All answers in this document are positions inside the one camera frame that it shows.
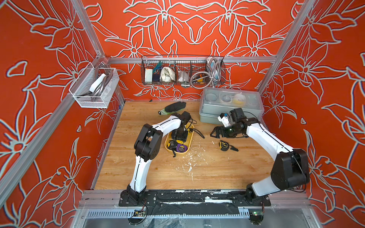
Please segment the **purple tape measure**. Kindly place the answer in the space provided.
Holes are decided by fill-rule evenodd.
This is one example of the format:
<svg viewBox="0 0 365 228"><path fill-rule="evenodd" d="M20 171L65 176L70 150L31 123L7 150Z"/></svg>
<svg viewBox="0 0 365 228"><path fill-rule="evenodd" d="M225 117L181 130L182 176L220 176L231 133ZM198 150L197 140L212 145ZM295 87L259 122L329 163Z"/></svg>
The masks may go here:
<svg viewBox="0 0 365 228"><path fill-rule="evenodd" d="M176 151L179 153L185 153L188 150L188 147L184 144L178 144L176 147Z"/></svg>

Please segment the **black round tape measure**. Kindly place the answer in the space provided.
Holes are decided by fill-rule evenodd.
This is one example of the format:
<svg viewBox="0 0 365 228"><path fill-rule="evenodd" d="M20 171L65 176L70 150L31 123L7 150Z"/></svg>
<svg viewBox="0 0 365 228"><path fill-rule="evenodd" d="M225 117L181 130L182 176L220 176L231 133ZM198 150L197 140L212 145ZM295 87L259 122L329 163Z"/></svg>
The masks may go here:
<svg viewBox="0 0 365 228"><path fill-rule="evenodd" d="M176 151L178 142L176 140L170 140L167 144L167 148L171 151Z"/></svg>

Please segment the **yellow oval storage tray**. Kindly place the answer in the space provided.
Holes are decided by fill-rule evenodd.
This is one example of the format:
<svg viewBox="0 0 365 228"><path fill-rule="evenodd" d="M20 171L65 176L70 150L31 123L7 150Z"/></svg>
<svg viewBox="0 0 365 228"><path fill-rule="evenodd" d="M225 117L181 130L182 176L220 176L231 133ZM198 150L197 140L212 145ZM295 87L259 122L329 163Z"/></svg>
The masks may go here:
<svg viewBox="0 0 365 228"><path fill-rule="evenodd" d="M190 146L191 146L191 143L192 143L192 139L193 139L193 135L194 135L194 125L193 124L187 124L186 126L184 126L185 128L186 128L186 130L188 130L188 138L187 138L187 141L186 142L182 142L182 141L177 141L178 142L178 144L180 143L180 144L184 144L184 145L186 145L187 147L188 147L188 150L186 151L186 152L188 152L189 151L189 148L190 148ZM170 141L170 140L172 140L172 138L171 138L171 132L167 135L167 138L166 138L166 140L165 140L165 143L164 143L164 146L165 146L165 148L169 151L169 152L171 152L171 153L173 153L173 156L174 157L176 157L177 155L181 155L181 154L185 154L185 153L179 153L179 152L177 152L177 151L171 151L171 150L169 150L168 148L167 148L167 144L168 144L168 142Z"/></svg>

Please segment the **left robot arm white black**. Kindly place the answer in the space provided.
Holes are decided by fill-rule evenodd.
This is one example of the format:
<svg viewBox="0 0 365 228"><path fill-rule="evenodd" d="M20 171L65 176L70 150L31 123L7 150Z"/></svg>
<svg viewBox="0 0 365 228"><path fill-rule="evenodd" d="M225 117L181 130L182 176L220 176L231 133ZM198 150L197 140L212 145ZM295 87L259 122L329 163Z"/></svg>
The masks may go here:
<svg viewBox="0 0 365 228"><path fill-rule="evenodd" d="M126 188L126 192L134 201L140 201L143 198L149 167L160 151L163 137L180 127L184 127L190 119L191 115L188 112L173 113L160 123L143 125L134 144L136 155L134 174Z"/></svg>

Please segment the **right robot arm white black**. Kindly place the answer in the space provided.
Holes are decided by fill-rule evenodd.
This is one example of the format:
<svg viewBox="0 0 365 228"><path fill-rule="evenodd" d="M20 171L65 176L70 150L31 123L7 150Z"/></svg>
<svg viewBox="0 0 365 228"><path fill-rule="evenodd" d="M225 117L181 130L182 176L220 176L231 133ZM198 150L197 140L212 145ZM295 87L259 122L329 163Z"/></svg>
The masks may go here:
<svg viewBox="0 0 365 228"><path fill-rule="evenodd" d="M238 138L242 135L255 140L273 159L270 175L246 187L246 201L252 203L269 194L306 186L310 181L309 159L303 149L293 148L267 130L255 118L248 118L241 108L222 113L218 120L223 124L211 132L214 138Z"/></svg>

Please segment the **black yellow tape measure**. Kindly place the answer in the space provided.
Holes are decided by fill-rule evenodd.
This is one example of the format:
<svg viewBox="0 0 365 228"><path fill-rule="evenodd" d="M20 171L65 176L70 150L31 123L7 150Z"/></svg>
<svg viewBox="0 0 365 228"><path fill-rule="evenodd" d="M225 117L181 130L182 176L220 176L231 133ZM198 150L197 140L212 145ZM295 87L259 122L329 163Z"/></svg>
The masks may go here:
<svg viewBox="0 0 365 228"><path fill-rule="evenodd" d="M228 142L223 141L223 140L220 140L219 147L220 147L220 150L224 151L224 152L226 152L228 150L232 150L232 151L236 151L236 152L239 151L239 149L237 149L236 147L230 145Z"/></svg>

